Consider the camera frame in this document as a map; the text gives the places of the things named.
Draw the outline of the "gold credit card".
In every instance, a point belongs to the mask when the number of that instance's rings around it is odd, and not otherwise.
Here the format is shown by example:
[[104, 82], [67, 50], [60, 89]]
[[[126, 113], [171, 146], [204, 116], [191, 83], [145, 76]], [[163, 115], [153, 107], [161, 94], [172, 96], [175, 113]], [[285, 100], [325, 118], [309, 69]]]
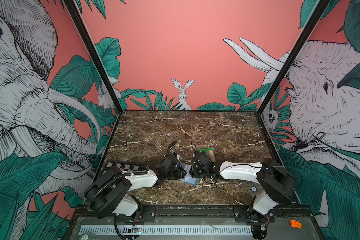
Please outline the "gold credit card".
[[215, 158], [213, 150], [206, 151], [206, 155], [212, 162], [216, 162], [216, 158]]

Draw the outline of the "left black frame post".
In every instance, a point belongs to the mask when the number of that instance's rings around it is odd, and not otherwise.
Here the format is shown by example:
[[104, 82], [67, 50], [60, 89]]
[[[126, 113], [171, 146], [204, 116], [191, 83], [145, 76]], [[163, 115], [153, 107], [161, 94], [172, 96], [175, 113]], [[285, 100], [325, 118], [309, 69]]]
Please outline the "left black frame post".
[[76, 29], [78, 30], [78, 32], [80, 34], [81, 39], [83, 40], [83, 42], [86, 46], [87, 51], [89, 52], [89, 55], [95, 65], [96, 70], [98, 71], [103, 83], [106, 86], [106, 89], [108, 90], [108, 92], [110, 94], [110, 97], [116, 107], [118, 114], [119, 115], [122, 114], [123, 113], [122, 106], [114, 92], [114, 88], [111, 85], [111, 82], [108, 78], [106, 69], [101, 61], [101, 58], [100, 58], [98, 51], [93, 43], [93, 40], [89, 34], [89, 31], [81, 17], [77, 3], [75, 1], [71, 1], [71, 0], [64, 0], [63, 2], [70, 14], [75, 26], [76, 26]]

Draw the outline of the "black frame post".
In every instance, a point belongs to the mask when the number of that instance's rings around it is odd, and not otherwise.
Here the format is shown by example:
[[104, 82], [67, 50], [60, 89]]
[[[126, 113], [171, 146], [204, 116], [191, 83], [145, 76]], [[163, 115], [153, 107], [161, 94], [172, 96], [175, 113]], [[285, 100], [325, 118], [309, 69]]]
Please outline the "black frame post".
[[290, 51], [285, 63], [283, 64], [281, 70], [279, 71], [276, 79], [274, 80], [273, 84], [270, 87], [264, 101], [262, 102], [261, 106], [257, 110], [257, 114], [260, 115], [266, 109], [267, 104], [271, 101], [272, 96], [276, 92], [278, 86], [281, 84], [282, 80], [285, 78], [288, 70], [292, 66], [294, 60], [299, 55], [300, 51], [302, 50], [304, 44], [306, 43], [308, 37], [311, 35], [312, 31], [314, 30], [315, 26], [319, 22], [321, 16], [323, 15], [324, 11], [326, 10], [327, 6], [329, 5], [330, 0], [320, 0], [316, 3], [313, 11], [311, 12], [305, 26], [301, 34], [299, 35], [296, 43], [294, 44], [293, 48]]
[[71, 1], [71, 0], [64, 0], [63, 2], [70, 14], [75, 26], [76, 26], [76, 29], [78, 30], [78, 32], [80, 34], [81, 39], [83, 40], [83, 42], [86, 46], [87, 51], [89, 52], [89, 55], [95, 65], [96, 70], [98, 71], [103, 83], [106, 86], [106, 89], [108, 90], [108, 92], [110, 94], [110, 97], [116, 107], [118, 114], [119, 115], [122, 114], [123, 113], [122, 106], [114, 92], [114, 88], [111, 85], [111, 82], [108, 78], [106, 69], [101, 61], [101, 58], [100, 58], [98, 51], [93, 43], [93, 40], [89, 34], [89, 31], [81, 17], [77, 3], [75, 1]]

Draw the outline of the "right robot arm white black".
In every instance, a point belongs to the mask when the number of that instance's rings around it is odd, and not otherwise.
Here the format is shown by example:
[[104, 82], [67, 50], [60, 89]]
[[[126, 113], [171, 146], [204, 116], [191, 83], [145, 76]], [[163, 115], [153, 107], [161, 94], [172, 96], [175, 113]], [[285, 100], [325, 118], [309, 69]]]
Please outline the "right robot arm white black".
[[239, 164], [213, 161], [207, 151], [195, 151], [193, 163], [190, 170], [193, 178], [242, 180], [261, 185], [263, 191], [254, 198], [247, 210], [254, 222], [267, 222], [271, 209], [277, 205], [288, 206], [293, 202], [296, 178], [273, 159]]

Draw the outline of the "black front mounting rail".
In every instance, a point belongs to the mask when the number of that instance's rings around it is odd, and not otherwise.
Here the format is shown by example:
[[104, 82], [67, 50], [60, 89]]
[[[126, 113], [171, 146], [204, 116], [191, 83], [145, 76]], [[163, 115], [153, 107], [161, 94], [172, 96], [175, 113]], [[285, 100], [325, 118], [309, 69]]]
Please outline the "black front mounting rail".
[[[258, 225], [260, 222], [251, 220], [248, 205], [143, 205], [143, 216], [139, 224], [158, 223], [159, 220], [217, 220], [233, 219], [236, 223]], [[263, 221], [274, 223], [279, 219], [309, 219], [315, 223], [315, 217], [308, 206], [291, 205], [276, 206]]]

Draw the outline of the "orange connector clip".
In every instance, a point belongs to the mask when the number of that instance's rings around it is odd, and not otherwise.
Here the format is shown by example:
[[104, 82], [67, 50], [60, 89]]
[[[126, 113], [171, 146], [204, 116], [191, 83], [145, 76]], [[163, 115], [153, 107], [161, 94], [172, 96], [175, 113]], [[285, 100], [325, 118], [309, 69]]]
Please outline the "orange connector clip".
[[296, 220], [290, 220], [290, 225], [292, 228], [297, 228], [297, 229], [302, 228], [302, 223]]

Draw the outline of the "green plastic card tray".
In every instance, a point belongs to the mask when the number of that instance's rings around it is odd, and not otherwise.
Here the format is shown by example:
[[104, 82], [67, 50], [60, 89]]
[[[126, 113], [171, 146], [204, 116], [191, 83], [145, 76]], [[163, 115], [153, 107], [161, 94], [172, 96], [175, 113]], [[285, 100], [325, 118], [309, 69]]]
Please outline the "green plastic card tray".
[[216, 162], [216, 157], [214, 154], [214, 151], [212, 148], [209, 149], [201, 149], [200, 152], [205, 155], [209, 160], [211, 160], [212, 162]]

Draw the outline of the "right black frame post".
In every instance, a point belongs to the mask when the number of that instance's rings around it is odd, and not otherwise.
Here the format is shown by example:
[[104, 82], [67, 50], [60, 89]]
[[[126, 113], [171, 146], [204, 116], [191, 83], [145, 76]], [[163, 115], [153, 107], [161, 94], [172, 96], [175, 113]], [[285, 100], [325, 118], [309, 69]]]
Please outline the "right black frame post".
[[281, 70], [279, 71], [276, 79], [274, 80], [273, 84], [270, 87], [264, 101], [262, 102], [261, 106], [257, 110], [257, 114], [260, 115], [266, 109], [267, 104], [271, 101], [272, 96], [276, 92], [278, 86], [281, 84], [282, 80], [285, 78], [288, 70], [292, 66], [294, 60], [299, 55], [300, 51], [302, 50], [304, 44], [306, 43], [308, 37], [311, 35], [312, 31], [314, 30], [315, 26], [319, 22], [321, 16], [323, 15], [324, 11], [326, 10], [327, 6], [329, 5], [330, 0], [320, 0], [316, 3], [313, 11], [311, 12], [305, 26], [301, 34], [299, 35], [296, 43], [294, 44], [293, 48], [290, 51], [285, 63], [283, 64]]

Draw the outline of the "checkerboard calibration board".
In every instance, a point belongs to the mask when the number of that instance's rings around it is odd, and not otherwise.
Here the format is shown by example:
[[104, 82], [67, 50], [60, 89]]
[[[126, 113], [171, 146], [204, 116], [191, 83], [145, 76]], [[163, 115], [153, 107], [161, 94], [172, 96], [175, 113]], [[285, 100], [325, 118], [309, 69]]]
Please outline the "checkerboard calibration board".
[[108, 162], [107, 166], [104, 169], [104, 173], [113, 167], [119, 168], [122, 172], [141, 172], [147, 169], [146, 166], [140, 164]]

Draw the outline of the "blue leather card holder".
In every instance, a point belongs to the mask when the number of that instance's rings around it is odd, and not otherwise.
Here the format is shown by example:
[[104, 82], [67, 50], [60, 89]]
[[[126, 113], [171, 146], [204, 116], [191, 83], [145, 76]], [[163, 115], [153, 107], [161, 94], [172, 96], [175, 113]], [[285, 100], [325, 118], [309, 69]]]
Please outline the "blue leather card holder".
[[198, 183], [197, 178], [193, 178], [191, 176], [191, 165], [186, 165], [184, 163], [180, 163], [180, 166], [186, 171], [186, 175], [181, 179], [182, 182], [190, 184], [192, 186], [196, 186]]

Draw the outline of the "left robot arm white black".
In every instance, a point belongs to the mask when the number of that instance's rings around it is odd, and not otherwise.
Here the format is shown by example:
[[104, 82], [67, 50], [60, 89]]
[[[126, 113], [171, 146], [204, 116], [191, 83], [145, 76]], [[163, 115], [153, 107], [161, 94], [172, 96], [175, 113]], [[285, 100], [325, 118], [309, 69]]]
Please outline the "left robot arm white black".
[[129, 222], [136, 223], [144, 215], [143, 206], [128, 192], [183, 179], [187, 172], [179, 158], [176, 153], [167, 154], [152, 168], [127, 163], [112, 166], [85, 191], [87, 210], [94, 212], [98, 219], [124, 215]]

